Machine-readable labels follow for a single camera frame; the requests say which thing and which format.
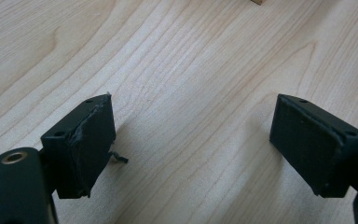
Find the wood grain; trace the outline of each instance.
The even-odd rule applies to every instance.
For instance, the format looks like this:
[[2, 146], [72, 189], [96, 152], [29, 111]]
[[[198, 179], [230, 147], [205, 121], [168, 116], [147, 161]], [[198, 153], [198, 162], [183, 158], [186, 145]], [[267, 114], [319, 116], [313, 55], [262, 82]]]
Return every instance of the wood grain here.
[[279, 92], [358, 128], [358, 0], [0, 1], [0, 153], [107, 91], [130, 163], [61, 223], [353, 223], [269, 128]]

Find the black bracket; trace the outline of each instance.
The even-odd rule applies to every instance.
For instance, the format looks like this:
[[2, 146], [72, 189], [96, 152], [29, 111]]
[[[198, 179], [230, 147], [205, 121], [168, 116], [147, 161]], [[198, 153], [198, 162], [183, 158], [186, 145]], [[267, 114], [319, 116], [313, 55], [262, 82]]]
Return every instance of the black bracket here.
[[[315, 195], [342, 198], [349, 186], [358, 191], [358, 129], [317, 105], [279, 94], [269, 141]], [[358, 223], [358, 196], [353, 206]]]
[[111, 95], [90, 98], [42, 135], [40, 151], [21, 147], [0, 155], [0, 223], [58, 223], [51, 193], [90, 196], [116, 139]]

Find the light wooden surface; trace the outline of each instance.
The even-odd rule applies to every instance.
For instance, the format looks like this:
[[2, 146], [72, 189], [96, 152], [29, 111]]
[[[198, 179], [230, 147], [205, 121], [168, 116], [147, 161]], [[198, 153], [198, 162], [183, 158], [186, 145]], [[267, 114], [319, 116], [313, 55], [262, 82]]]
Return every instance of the light wooden surface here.
[[353, 223], [269, 128], [279, 92], [358, 128], [358, 0], [0, 1], [0, 153], [107, 91], [130, 163], [61, 223]]

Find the mounting hole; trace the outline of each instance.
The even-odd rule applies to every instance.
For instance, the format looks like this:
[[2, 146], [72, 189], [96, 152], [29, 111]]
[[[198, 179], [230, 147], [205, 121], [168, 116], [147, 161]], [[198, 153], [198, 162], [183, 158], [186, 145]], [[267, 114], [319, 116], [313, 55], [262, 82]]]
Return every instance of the mounting hole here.
[[13, 164], [19, 161], [22, 161], [27, 157], [27, 153], [24, 151], [20, 152], [13, 152], [11, 154], [8, 154], [2, 159], [3, 164]]
[[351, 131], [346, 131], [345, 132], [347, 135], [350, 135], [350, 136], [356, 136], [357, 134], [354, 133], [354, 132], [351, 132]]
[[60, 137], [60, 136], [63, 136], [64, 134], [65, 134], [65, 132], [56, 132], [56, 133], [54, 134], [54, 136]]

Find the dark object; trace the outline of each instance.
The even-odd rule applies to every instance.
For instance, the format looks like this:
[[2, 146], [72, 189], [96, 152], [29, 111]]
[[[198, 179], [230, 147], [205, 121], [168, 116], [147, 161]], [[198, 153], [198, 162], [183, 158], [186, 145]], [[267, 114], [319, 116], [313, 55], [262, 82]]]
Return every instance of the dark object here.
[[112, 154], [113, 154], [113, 157], [115, 157], [115, 159], [116, 159], [117, 161], [122, 161], [122, 162], [124, 162], [124, 163], [128, 163], [128, 162], [129, 162], [129, 159], [124, 158], [124, 157], [120, 157], [120, 155], [118, 155], [118, 153], [116, 153], [116, 152], [113, 152]]
[[358, 129], [317, 105], [279, 94], [269, 141], [316, 195], [342, 198], [349, 186], [358, 191]]
[[0, 223], [58, 223], [51, 193], [90, 196], [115, 154], [110, 94], [88, 99], [42, 135], [43, 149], [22, 147], [0, 155]]

